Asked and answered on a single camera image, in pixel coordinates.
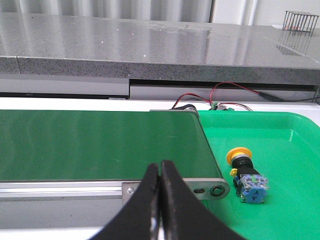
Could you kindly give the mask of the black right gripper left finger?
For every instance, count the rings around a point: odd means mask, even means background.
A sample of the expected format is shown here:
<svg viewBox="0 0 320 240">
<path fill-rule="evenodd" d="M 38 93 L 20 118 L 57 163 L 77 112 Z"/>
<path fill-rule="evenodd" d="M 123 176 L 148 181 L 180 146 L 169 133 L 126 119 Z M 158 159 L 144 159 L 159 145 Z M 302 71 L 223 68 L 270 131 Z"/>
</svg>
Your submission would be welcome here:
<svg viewBox="0 0 320 240">
<path fill-rule="evenodd" d="M 150 164 L 134 194 L 92 240 L 157 240 L 159 235 L 158 165 Z"/>
</svg>

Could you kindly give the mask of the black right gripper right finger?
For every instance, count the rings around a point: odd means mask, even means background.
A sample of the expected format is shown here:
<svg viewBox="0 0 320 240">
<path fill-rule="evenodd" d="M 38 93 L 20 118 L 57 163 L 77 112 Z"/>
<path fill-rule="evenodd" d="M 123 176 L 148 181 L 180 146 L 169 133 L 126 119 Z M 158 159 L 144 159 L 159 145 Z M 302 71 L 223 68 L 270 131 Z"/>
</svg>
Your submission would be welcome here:
<svg viewBox="0 0 320 240">
<path fill-rule="evenodd" d="M 161 211 L 166 240 L 243 240 L 195 197 L 174 163 L 161 163 Z"/>
</svg>

